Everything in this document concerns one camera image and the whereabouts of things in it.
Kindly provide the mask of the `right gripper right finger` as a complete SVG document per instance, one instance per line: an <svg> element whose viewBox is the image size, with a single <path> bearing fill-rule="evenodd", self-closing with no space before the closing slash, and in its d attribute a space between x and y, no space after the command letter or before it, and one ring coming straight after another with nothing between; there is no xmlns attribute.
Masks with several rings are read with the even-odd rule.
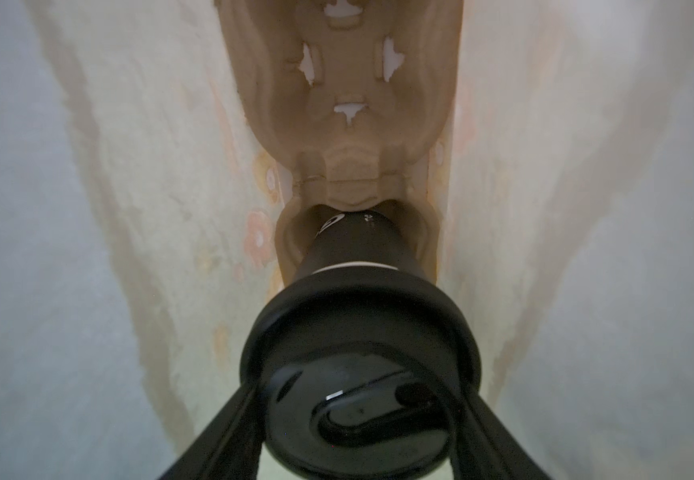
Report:
<svg viewBox="0 0 694 480"><path fill-rule="evenodd" d="M463 387L460 425L451 456L453 477L466 480L548 480L471 384Z"/></svg>

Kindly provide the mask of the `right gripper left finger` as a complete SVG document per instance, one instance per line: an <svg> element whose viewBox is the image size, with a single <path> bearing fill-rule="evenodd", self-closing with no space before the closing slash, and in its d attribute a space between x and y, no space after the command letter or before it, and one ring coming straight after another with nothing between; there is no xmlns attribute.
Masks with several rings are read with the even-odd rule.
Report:
<svg viewBox="0 0 694 480"><path fill-rule="evenodd" d="M160 479L256 479L262 445L258 385L244 383Z"/></svg>

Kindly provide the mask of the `black paper coffee cup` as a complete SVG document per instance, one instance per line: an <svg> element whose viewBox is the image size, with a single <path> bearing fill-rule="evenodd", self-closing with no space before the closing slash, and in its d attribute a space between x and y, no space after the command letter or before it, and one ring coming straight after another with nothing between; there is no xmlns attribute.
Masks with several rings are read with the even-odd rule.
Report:
<svg viewBox="0 0 694 480"><path fill-rule="evenodd" d="M449 456L473 334L396 225L341 213L259 315L241 377L261 388L265 443L307 479L418 479Z"/></svg>

